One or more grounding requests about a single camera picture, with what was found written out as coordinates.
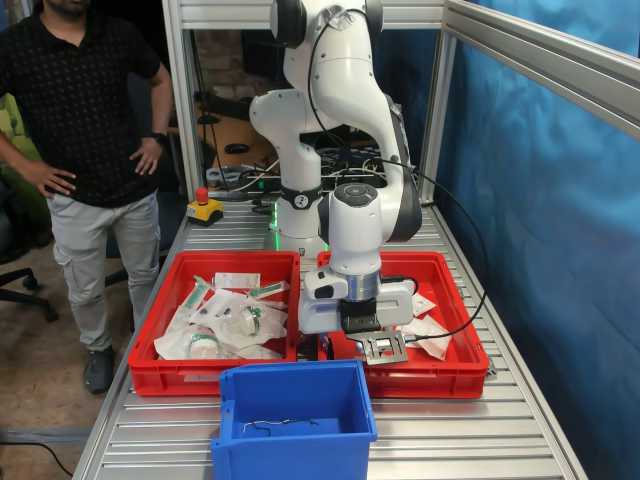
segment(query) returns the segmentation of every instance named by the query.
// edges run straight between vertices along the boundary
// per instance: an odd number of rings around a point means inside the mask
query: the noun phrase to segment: red plastic bin
[[[330,252],[318,256],[318,265],[329,263]],[[428,312],[448,331],[469,320],[445,258],[436,252],[382,252],[381,275],[415,278],[418,292],[436,307]],[[356,345],[342,332],[329,334],[336,360],[356,357]],[[367,366],[365,375],[372,398],[478,398],[482,395],[489,359],[473,325],[455,334],[445,361],[431,357],[422,348],[407,348],[409,361]],[[319,346],[319,360],[326,352]]]
[[[283,355],[282,360],[159,360],[154,340],[164,335],[173,314],[195,284],[216,272],[260,273],[261,286],[282,280],[290,290],[267,300],[289,305],[285,323],[287,337],[270,340],[266,348]],[[185,252],[176,255],[153,302],[151,311],[129,354],[133,385],[139,395],[217,395],[218,376],[224,370],[253,363],[295,362],[300,298],[300,255],[293,252]]]

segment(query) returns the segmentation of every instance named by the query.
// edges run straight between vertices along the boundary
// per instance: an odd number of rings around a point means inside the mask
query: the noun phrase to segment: patterned shirt
[[[116,208],[144,198],[155,187],[129,160],[141,139],[127,77],[153,77],[158,55],[133,25],[92,11],[76,47],[47,30],[42,10],[0,33],[0,97],[16,97],[43,161],[77,176],[74,200]]]

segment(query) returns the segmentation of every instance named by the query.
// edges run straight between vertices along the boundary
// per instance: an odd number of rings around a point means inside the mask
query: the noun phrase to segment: floor
[[[67,288],[53,260],[53,246],[32,250],[19,260],[0,265],[0,274],[30,267],[38,282],[35,292],[49,300],[60,320],[47,324],[37,307],[0,302],[0,436],[7,430],[64,434],[89,431],[105,395],[94,397],[82,385],[86,350],[78,341]],[[107,261],[107,274],[119,270],[119,260]],[[8,287],[27,293],[21,281]],[[109,324],[118,363],[131,336],[131,304],[126,282],[107,289]],[[73,471],[84,445],[51,444],[67,470]],[[2,480],[68,478],[49,452],[39,447],[0,447]]]

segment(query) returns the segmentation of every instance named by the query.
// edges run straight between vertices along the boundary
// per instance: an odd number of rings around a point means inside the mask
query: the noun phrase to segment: blue plastic bin
[[[234,368],[220,375],[220,397],[216,480],[367,478],[378,433],[360,361]]]

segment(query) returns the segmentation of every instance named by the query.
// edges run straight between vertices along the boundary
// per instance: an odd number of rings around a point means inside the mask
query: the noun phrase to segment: blue wall
[[[0,32],[9,26],[7,12],[4,9],[4,0],[0,0]]]
[[[481,3],[638,55],[638,0]],[[468,46],[453,78],[439,179],[483,284],[590,478],[638,479],[640,143]]]

